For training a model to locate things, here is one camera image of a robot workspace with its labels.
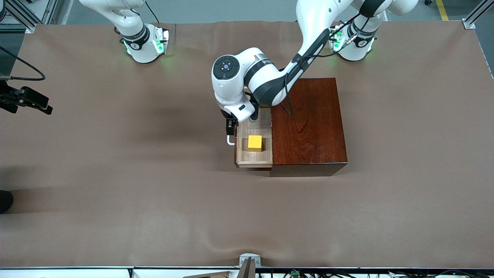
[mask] wooden box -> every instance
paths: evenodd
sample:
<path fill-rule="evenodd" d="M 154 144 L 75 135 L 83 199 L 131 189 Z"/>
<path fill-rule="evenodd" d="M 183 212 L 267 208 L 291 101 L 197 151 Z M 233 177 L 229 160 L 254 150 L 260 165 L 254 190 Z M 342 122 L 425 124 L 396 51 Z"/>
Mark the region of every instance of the wooden box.
<path fill-rule="evenodd" d="M 261 108 L 259 120 L 237 126 L 234 161 L 240 168 L 271 168 L 272 177 L 331 176 L 348 163 L 334 78 L 300 79 L 290 91 L 293 112 Z M 290 110 L 288 100 L 283 102 Z M 263 151 L 247 149 L 263 136 Z"/>

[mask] black round object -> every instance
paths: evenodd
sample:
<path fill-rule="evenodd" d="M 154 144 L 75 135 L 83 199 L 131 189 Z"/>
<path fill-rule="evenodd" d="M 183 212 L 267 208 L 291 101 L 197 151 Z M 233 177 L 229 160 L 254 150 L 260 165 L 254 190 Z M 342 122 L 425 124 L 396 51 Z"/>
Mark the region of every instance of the black round object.
<path fill-rule="evenodd" d="M 13 202 L 14 197 L 12 196 L 12 193 L 0 190 L 0 213 L 6 212 L 12 206 Z"/>

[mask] black round button panel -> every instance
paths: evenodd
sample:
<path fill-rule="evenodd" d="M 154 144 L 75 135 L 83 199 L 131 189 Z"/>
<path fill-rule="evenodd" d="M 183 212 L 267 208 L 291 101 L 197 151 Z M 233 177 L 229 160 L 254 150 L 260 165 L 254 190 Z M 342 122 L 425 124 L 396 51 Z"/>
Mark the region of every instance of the black round button panel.
<path fill-rule="evenodd" d="M 213 75 L 217 79 L 233 78 L 240 70 L 239 61 L 233 56 L 219 57 L 214 63 Z"/>

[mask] brown table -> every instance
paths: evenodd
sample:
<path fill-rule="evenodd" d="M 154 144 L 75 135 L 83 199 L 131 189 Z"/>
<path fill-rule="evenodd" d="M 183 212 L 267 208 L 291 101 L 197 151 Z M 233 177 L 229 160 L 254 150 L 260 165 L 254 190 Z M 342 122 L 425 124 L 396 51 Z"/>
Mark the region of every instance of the brown table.
<path fill-rule="evenodd" d="M 494 81 L 460 22 L 384 22 L 336 77 L 349 164 L 329 178 L 237 169 L 210 69 L 258 46 L 278 67 L 296 23 L 178 25 L 176 55 L 128 57 L 107 26 L 38 26 L 23 84 L 53 115 L 1 112 L 2 266 L 494 267 Z M 31 75 L 16 63 L 14 73 Z"/>

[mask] yellow cube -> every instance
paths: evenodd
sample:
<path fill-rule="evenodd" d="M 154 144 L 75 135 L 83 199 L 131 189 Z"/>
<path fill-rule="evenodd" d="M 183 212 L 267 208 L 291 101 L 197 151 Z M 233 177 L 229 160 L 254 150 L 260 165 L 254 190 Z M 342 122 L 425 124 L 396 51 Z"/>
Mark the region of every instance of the yellow cube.
<path fill-rule="evenodd" d="M 262 151 L 262 136 L 249 135 L 247 147 L 249 151 Z"/>

